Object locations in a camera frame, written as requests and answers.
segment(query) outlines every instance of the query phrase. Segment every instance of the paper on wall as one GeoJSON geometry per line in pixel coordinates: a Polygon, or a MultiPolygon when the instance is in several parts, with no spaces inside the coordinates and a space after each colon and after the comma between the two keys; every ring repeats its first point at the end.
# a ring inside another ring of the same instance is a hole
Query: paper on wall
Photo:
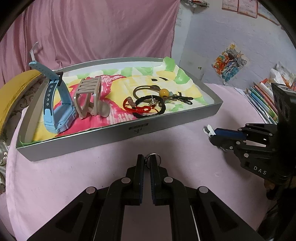
{"type": "Polygon", "coordinates": [[[283,81],[281,74],[275,69],[270,70],[270,81],[285,85],[285,82],[283,81]]]}
{"type": "Polygon", "coordinates": [[[245,65],[249,59],[241,52],[235,43],[231,43],[212,64],[217,74],[224,80],[224,84],[232,79],[245,65]]]}
{"type": "Polygon", "coordinates": [[[270,12],[268,11],[261,3],[258,2],[258,14],[270,21],[272,21],[273,23],[275,23],[276,25],[280,25],[279,21],[276,19],[276,17],[270,12]]]}
{"type": "Polygon", "coordinates": [[[239,0],[238,12],[257,18],[257,13],[258,13],[257,0],[239,0]]]}
{"type": "Polygon", "coordinates": [[[276,65],[276,70],[281,74],[284,84],[292,90],[296,90],[296,74],[284,67],[281,62],[276,65]]]}
{"type": "Polygon", "coordinates": [[[182,11],[183,10],[179,7],[179,11],[178,11],[178,15],[177,15],[175,26],[181,27],[181,23],[182,23],[182,11]]]}
{"type": "Polygon", "coordinates": [[[222,9],[228,9],[237,12],[239,0],[223,0],[222,9]]]}

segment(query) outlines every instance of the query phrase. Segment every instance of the pink curtain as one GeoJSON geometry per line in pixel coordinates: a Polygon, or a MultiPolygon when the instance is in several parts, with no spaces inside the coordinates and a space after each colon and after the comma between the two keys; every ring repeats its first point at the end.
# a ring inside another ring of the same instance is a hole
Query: pink curtain
{"type": "Polygon", "coordinates": [[[0,42],[0,87],[37,61],[51,69],[116,57],[171,55],[179,0],[35,0],[0,42]]]}

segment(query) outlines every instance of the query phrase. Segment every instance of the yellow cushion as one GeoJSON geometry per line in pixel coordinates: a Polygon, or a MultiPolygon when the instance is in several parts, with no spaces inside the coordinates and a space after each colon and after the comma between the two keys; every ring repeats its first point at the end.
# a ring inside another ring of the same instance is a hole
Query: yellow cushion
{"type": "Polygon", "coordinates": [[[30,82],[41,73],[37,70],[28,70],[12,78],[0,89],[0,133],[2,132],[7,115],[13,104],[19,100],[19,95],[30,84],[30,82]]]}

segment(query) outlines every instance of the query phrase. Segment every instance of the black hair tie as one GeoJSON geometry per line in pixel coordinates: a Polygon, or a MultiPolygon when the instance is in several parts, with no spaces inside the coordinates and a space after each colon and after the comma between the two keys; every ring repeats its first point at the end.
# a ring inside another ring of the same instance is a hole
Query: black hair tie
{"type": "Polygon", "coordinates": [[[140,119],[140,118],[150,117],[150,116],[153,116],[153,115],[161,115],[161,114],[163,114],[165,112],[165,102],[160,96],[157,96],[157,95],[147,95],[147,96],[141,97],[141,98],[136,100],[135,104],[137,106],[138,104],[140,104],[144,100],[148,100],[148,99],[150,99],[151,101],[153,99],[158,100],[161,103],[161,110],[158,113],[150,114],[150,115],[141,115],[139,113],[133,113],[134,117],[140,119]]]}

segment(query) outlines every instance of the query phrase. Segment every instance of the blue smartwatch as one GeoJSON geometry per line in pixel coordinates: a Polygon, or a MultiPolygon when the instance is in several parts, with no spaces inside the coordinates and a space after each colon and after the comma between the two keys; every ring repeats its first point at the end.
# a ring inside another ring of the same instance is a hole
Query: blue smartwatch
{"type": "Polygon", "coordinates": [[[55,73],[37,61],[30,62],[29,66],[49,78],[43,105],[45,128],[49,132],[57,134],[67,130],[76,117],[76,110],[68,88],[62,80],[63,72],[55,73]],[[58,89],[62,104],[54,110],[54,94],[56,89],[58,89]]]}

